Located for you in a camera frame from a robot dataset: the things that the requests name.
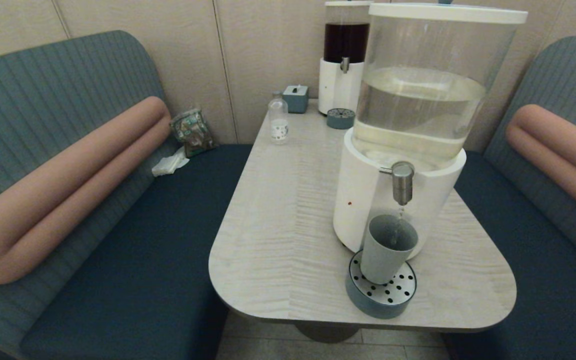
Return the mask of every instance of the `plastic bottle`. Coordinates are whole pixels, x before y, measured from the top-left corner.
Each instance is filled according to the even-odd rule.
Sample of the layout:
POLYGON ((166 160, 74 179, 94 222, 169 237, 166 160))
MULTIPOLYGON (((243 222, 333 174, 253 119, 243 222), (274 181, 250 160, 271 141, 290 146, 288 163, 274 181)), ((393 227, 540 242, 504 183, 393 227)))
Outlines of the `plastic bottle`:
POLYGON ((283 100, 281 91, 272 92, 272 100, 268 104, 268 120, 270 121, 270 141, 281 145, 288 141, 288 103, 283 100))

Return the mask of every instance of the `blue tissue box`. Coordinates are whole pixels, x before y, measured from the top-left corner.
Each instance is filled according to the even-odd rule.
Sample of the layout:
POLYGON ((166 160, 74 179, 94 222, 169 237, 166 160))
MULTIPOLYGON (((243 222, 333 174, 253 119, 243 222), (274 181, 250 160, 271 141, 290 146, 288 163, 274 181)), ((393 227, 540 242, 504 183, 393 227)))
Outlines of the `blue tissue box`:
POLYGON ((288 103, 288 112, 303 114, 308 108, 308 86, 288 86, 283 92, 283 100, 288 103))

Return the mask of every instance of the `blue seat cushion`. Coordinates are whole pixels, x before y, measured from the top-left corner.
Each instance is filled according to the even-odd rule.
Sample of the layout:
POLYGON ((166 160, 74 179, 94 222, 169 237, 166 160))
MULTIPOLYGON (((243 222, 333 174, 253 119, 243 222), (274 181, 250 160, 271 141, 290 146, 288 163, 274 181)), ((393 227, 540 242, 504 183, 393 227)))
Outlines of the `blue seat cushion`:
POLYGON ((210 359, 227 308, 208 257, 250 145, 156 178, 23 338, 32 359, 210 359))
POLYGON ((448 334, 453 358, 576 360, 576 247, 479 153, 455 189, 510 264, 517 299, 489 330, 448 334))

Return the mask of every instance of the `white table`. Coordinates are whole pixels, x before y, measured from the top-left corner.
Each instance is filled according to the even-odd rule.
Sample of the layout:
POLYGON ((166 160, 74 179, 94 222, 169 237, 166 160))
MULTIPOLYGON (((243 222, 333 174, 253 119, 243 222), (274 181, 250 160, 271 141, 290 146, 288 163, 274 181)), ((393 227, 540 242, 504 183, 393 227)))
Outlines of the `white table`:
POLYGON ((443 332, 482 331, 508 316, 513 273, 454 190, 409 262, 418 283, 405 312, 377 319, 357 309, 344 282, 353 254, 332 227, 345 130, 327 127, 312 100, 289 121, 285 145, 270 142, 263 122, 210 251, 210 280, 232 310, 297 325, 443 332))

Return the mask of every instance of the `floor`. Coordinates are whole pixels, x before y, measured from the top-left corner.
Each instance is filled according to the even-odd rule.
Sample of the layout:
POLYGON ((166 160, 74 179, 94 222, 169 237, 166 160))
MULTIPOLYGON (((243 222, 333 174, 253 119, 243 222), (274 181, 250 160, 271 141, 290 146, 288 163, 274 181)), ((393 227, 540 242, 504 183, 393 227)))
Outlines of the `floor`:
POLYGON ((293 325, 263 323, 232 311, 217 360, 450 360, 439 333, 362 328, 344 342, 310 340, 293 325))

